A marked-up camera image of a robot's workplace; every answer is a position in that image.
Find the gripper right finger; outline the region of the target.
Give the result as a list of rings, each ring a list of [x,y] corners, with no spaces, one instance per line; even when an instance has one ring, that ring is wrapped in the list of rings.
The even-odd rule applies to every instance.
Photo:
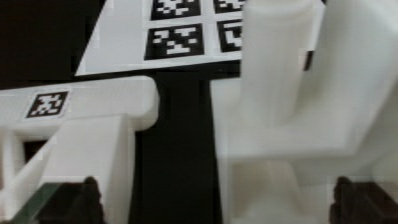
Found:
[[[398,224],[398,202],[374,182],[337,178],[330,224]]]

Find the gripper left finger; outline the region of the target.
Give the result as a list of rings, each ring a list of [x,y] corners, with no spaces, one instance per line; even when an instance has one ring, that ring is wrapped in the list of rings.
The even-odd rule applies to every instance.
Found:
[[[106,224],[94,177],[44,183],[5,224]]]

